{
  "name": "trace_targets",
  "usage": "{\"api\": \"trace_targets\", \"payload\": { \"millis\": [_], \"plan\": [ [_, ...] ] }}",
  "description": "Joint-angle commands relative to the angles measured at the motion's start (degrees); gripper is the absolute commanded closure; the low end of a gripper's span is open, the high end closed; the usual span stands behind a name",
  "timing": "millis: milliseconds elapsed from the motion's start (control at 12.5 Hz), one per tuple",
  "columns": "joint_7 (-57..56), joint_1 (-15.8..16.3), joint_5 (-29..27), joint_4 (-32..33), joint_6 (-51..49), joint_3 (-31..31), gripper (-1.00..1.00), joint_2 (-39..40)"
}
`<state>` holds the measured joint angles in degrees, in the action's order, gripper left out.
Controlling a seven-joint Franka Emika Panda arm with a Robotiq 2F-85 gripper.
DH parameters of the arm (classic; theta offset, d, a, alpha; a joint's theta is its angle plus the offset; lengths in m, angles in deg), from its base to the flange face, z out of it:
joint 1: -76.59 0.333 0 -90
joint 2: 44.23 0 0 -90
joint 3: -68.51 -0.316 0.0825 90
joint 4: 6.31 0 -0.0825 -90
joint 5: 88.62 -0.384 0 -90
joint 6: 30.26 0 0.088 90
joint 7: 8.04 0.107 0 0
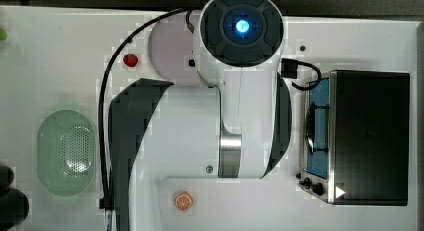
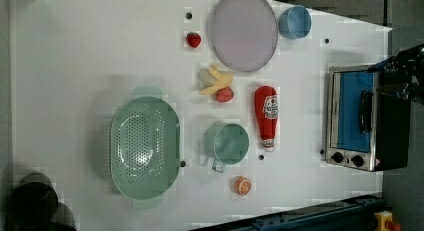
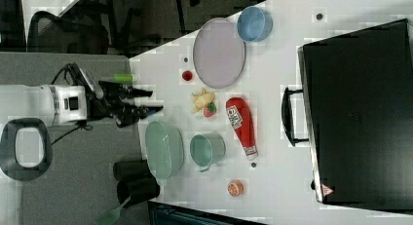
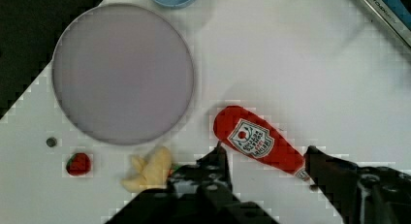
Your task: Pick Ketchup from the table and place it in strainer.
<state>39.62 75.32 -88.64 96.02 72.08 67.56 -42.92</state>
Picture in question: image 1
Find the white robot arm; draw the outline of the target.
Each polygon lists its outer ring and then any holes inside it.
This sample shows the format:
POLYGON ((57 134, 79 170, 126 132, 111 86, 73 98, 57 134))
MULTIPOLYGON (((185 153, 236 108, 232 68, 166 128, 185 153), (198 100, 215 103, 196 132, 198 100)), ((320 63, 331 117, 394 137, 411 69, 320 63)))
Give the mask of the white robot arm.
POLYGON ((270 0, 210 0, 194 27, 199 80, 141 78, 110 103, 116 231, 160 231, 167 178, 263 178, 291 136, 279 66, 284 19, 270 0))

